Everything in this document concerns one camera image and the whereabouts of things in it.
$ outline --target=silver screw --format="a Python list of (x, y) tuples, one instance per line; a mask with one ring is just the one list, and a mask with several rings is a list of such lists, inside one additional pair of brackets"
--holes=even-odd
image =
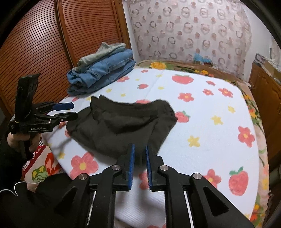
[(161, 165), (160, 169), (163, 171), (167, 171), (169, 169), (169, 167), (167, 165)]
[(193, 177), (196, 179), (196, 180), (199, 180), (202, 178), (202, 175), (200, 173), (195, 173), (193, 174)]
[(119, 166), (119, 165), (113, 165), (113, 166), (112, 166), (112, 169), (113, 169), (114, 171), (117, 171), (117, 170), (120, 169), (120, 166)]
[(88, 175), (86, 173), (82, 173), (79, 175), (80, 180), (85, 180), (85, 179), (87, 179), (87, 177), (88, 177)]

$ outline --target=curtain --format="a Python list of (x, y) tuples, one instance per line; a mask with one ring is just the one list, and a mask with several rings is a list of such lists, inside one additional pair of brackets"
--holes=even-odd
[(236, 0), (128, 0), (141, 60), (191, 62), (196, 53), (241, 76), (251, 26)]

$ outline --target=cardboard box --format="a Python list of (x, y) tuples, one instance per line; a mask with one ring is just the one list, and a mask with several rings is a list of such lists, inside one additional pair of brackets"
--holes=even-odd
[(267, 60), (264, 63), (264, 67), (271, 73), (272, 77), (281, 80), (281, 73), (279, 73)]

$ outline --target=wardrobe door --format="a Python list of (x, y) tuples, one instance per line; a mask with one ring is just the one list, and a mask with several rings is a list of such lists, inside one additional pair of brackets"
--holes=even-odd
[(0, 49), (0, 97), (13, 115), (18, 79), (41, 73), (34, 103), (60, 101), (71, 68), (64, 51), (54, 0), (41, 0), (15, 26)]
[(128, 40), (124, 39), (128, 33), (126, 21), (121, 23), (122, 17), (117, 16), (118, 13), (124, 15), (121, 1), (57, 0), (57, 2), (62, 6), (63, 19), (74, 55), (74, 65), (81, 57), (96, 52), (102, 42), (107, 44), (124, 42), (127, 48), (130, 48)]

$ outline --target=white cable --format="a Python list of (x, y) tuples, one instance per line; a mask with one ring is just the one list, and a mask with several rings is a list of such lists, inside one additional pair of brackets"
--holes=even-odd
[(16, 185), (17, 185), (17, 184), (19, 184), (19, 183), (40, 184), (41, 182), (42, 182), (42, 181), (40, 181), (40, 182), (38, 182), (38, 183), (31, 183), (31, 182), (27, 182), (27, 181), (21, 181), (21, 182), (18, 182), (18, 183), (15, 184), (15, 186), (14, 186), (14, 191), (15, 191), (15, 192), (11, 191), (10, 189), (3, 189), (3, 190), (0, 191), (0, 193), (3, 192), (3, 191), (10, 191), (10, 192), (13, 193), (16, 197), (18, 197), (18, 194), (17, 194), (17, 192), (16, 192)]

